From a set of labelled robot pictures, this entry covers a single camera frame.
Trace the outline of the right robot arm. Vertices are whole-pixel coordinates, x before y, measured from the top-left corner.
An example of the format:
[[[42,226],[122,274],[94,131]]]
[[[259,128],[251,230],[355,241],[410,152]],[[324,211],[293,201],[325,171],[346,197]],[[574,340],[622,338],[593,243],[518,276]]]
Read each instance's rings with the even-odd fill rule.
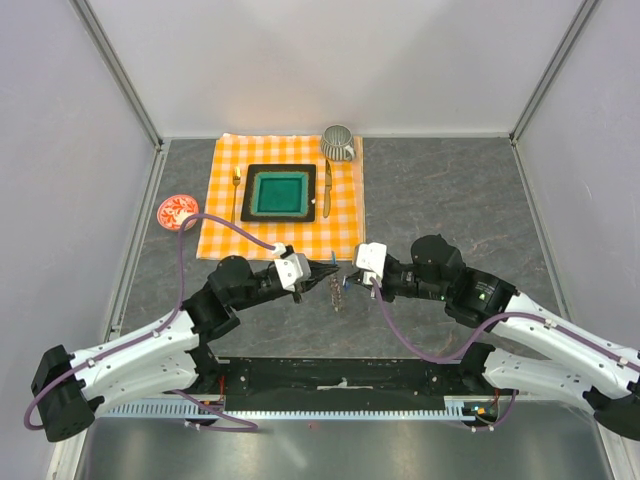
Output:
[[[433,356],[400,335],[431,364],[458,366],[467,392],[486,388],[543,395],[577,407],[630,440],[639,438],[639,352],[587,332],[545,309],[514,285],[471,268],[440,235],[414,241],[411,261],[382,243],[361,243],[346,282],[370,290],[379,306],[397,297],[440,301],[445,313],[471,329],[452,354]]]

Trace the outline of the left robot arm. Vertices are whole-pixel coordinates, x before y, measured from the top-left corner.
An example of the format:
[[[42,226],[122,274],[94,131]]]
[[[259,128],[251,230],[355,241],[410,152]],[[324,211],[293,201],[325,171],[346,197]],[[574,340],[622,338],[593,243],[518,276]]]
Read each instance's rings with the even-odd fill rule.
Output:
[[[338,269],[291,253],[253,271],[245,258],[228,256],[200,290],[160,319],[94,347],[48,349],[27,412],[39,415],[38,429],[56,443],[127,402],[175,390],[211,392],[220,371],[209,344],[239,326],[239,311],[287,296],[299,302]]]

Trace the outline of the yellow checkered cloth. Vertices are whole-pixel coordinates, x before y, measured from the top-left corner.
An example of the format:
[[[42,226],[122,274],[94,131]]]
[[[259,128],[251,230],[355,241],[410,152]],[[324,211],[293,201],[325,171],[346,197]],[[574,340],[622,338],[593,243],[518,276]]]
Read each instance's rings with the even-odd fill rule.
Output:
[[[365,239],[363,142],[333,162],[312,136],[243,136],[216,142],[204,211],[267,244],[311,260],[348,261]]]

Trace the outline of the black teal square plate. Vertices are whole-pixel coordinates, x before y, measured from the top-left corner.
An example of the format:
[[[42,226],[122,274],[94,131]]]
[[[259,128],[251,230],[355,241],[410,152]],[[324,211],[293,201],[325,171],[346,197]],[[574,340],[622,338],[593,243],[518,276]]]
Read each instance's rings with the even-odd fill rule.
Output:
[[[316,219],[314,164],[252,164],[240,219],[254,223],[312,223]]]

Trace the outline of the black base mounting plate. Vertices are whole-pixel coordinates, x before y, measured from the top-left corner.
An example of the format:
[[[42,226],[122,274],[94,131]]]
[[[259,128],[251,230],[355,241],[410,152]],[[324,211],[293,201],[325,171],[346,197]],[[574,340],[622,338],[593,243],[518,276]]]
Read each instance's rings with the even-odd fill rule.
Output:
[[[493,397],[495,388],[458,365],[417,359],[221,358],[184,389],[224,404],[280,407],[434,406],[446,396]]]

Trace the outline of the gold knife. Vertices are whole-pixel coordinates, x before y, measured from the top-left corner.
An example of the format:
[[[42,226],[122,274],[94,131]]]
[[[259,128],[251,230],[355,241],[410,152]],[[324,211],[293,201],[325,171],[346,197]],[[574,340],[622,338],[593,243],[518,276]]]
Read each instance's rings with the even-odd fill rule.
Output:
[[[332,167],[328,159],[325,160],[323,217],[328,218],[331,212],[331,191],[333,186]]]

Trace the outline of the gold fork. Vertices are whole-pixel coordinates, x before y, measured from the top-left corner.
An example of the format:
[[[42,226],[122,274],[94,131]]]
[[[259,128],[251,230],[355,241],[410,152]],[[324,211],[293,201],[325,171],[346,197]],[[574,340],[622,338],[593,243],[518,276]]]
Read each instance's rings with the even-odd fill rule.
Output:
[[[232,198],[232,208],[231,208],[231,218],[230,218],[230,222],[232,224],[236,222],[237,194],[238,194],[238,188],[240,184],[241,184],[241,169],[239,166],[236,166],[232,174],[233,198]]]

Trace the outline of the red white patterned bowl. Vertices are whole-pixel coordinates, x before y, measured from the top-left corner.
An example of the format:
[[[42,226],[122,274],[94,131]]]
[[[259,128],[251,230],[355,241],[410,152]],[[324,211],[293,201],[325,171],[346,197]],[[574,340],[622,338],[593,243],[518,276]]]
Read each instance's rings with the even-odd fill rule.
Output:
[[[198,212],[199,205],[194,197],[176,194],[161,202],[156,211],[156,220],[164,229],[177,232],[187,217]]]

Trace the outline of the grey striped mug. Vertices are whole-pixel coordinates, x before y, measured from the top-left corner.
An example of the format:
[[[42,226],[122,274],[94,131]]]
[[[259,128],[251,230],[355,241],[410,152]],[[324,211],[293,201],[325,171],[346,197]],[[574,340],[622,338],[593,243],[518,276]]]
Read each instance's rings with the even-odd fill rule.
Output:
[[[355,140],[351,131],[343,125],[331,125],[320,140],[324,157],[334,162],[351,162],[356,159]]]

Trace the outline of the aluminium corner post left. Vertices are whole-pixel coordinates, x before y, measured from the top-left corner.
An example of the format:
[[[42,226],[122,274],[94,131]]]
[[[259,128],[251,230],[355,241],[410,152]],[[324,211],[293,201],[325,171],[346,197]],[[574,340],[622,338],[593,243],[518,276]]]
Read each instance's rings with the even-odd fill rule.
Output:
[[[133,111],[145,135],[154,148],[160,150],[164,145],[162,135],[154,125],[150,114],[145,108],[91,3],[87,0],[70,0],[69,3],[81,20],[86,32],[120,89],[126,103]]]

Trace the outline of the aluminium corner post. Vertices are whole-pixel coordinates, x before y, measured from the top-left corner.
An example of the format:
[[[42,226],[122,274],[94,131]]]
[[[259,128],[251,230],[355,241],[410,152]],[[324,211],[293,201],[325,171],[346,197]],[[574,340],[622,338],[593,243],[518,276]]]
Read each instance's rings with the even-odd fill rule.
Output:
[[[154,148],[160,150],[164,145],[162,135],[154,125],[150,114],[145,108],[91,3],[87,0],[70,0],[69,3],[81,20],[86,32],[120,89],[126,103],[133,111],[145,135]]]
[[[579,3],[575,14],[509,134],[512,147],[518,144],[527,130],[599,5],[599,0],[583,0]]]

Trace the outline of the aluminium corner post right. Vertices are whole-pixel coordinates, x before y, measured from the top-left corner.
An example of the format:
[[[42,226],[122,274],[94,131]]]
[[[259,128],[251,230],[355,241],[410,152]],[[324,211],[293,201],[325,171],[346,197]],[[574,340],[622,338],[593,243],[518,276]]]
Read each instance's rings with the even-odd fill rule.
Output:
[[[599,0],[583,0],[579,3],[575,14],[509,134],[512,147],[518,144],[527,130],[599,5]]]

